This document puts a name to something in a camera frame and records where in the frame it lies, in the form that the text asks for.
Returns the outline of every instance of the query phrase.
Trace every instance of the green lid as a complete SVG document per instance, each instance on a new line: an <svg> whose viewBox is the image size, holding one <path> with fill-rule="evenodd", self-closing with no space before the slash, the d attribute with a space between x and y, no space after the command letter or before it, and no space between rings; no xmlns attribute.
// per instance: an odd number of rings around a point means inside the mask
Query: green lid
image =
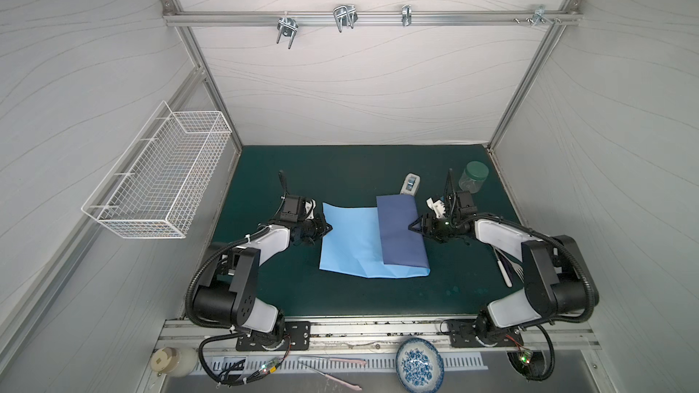
<svg viewBox="0 0 699 393"><path fill-rule="evenodd" d="M466 165L466 173L473 180L485 180L490 170L480 161L471 161Z"/></svg>

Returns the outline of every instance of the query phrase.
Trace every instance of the dark blue fabric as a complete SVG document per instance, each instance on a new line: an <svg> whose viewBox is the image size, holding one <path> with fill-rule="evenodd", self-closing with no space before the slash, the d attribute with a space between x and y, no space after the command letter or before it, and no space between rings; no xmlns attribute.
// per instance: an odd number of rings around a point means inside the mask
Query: dark blue fabric
<svg viewBox="0 0 699 393"><path fill-rule="evenodd" d="M376 196L376 206L384 264L429 268L422 235L407 229L417 220L415 197Z"/></svg>

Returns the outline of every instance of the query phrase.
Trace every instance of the floral pattern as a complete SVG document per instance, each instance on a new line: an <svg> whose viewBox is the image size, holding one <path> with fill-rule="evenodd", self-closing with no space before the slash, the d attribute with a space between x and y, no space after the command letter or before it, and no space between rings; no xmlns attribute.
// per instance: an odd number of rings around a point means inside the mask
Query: floral pattern
<svg viewBox="0 0 699 393"><path fill-rule="evenodd" d="M432 380L432 364L420 349L412 349L406 352L406 357L400 364L405 371L406 381L415 387L422 387Z"/></svg>

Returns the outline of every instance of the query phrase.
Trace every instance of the white wire basket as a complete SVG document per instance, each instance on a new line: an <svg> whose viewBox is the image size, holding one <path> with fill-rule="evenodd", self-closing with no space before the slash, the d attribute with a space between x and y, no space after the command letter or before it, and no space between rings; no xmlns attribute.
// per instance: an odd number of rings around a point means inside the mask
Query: white wire basket
<svg viewBox="0 0 699 393"><path fill-rule="evenodd" d="M221 111L175 112L163 105L139 134L150 127L153 135L135 139L83 205L85 214L125 239L185 238L231 136ZM167 115L156 117L159 112Z"/></svg>

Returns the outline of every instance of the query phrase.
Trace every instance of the light blue fabric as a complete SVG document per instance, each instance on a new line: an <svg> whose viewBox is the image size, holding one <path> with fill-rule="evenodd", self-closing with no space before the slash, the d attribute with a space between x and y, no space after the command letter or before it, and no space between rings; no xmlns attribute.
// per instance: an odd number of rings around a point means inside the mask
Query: light blue fabric
<svg viewBox="0 0 699 393"><path fill-rule="evenodd" d="M340 208L323 204L333 230L323 237L320 269L364 278L427 276L425 267L385 265L376 208Z"/></svg>

